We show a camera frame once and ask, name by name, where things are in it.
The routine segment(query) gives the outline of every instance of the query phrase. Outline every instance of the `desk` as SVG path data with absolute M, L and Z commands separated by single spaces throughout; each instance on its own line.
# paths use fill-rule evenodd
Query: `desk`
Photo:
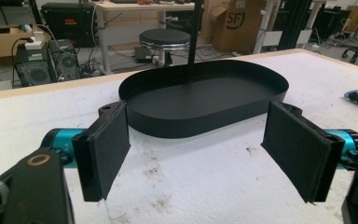
M 234 59 L 282 74 L 290 83 L 284 101 L 321 128 L 358 132 L 358 105 L 343 98 L 358 89 L 357 66 L 303 49 Z M 0 174 L 50 129 L 88 128 L 131 74 L 0 92 Z M 304 203 L 260 146 L 266 117 L 186 139 L 130 128 L 131 149 L 105 203 L 84 203 L 77 170 L 65 170 L 76 223 L 342 223 L 352 173 L 337 170 L 326 203 Z
M 98 22 L 98 32 L 100 37 L 100 47 L 103 59 L 103 67 L 101 71 L 103 74 L 111 74 L 110 63 L 108 58 L 108 47 L 111 45 L 109 43 L 109 38 L 107 36 L 108 32 L 114 30 L 114 28 L 109 28 L 105 26 L 105 20 L 103 19 L 103 14 L 105 12 L 127 12 L 127 11 L 158 11 L 159 20 L 163 21 L 159 25 L 160 28 L 165 28 L 165 11 L 182 11 L 182 10 L 193 10 L 194 3 L 190 4 L 174 4 L 174 5 L 138 5 L 138 4 L 116 4 L 110 1 L 103 1 L 98 3 L 96 8 L 97 13 L 97 22 Z M 150 27 L 140 27 L 137 34 L 128 33 L 128 35 L 138 36 L 142 31 L 151 29 Z

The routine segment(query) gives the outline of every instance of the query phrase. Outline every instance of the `floor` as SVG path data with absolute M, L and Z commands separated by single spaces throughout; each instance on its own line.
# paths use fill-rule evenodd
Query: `floor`
M 324 41 L 319 45 L 315 43 L 309 43 L 305 49 L 320 53 L 327 57 L 335 58 L 343 62 L 349 62 L 353 53 L 348 53 L 348 58 L 343 59 L 341 57 L 347 46 L 356 46 L 352 41 L 337 42 L 337 41 Z M 187 63 L 187 50 L 178 50 L 172 54 L 173 65 Z M 234 57 L 230 53 L 219 53 L 213 49 L 212 45 L 198 46 L 196 51 L 196 63 Z M 77 56 L 79 63 L 84 71 L 88 71 L 88 75 L 91 77 L 99 76 L 99 65 L 101 62 L 101 52 L 98 48 L 95 49 L 81 49 Z M 111 62 L 111 70 L 114 74 L 138 71 L 144 69 L 158 68 L 155 63 L 137 63 L 134 59 L 133 50 L 121 50 L 115 51 L 111 49 L 109 51 L 109 61 Z M 0 80 L 14 80 L 13 88 L 21 88 L 21 83 L 11 66 L 0 67 Z

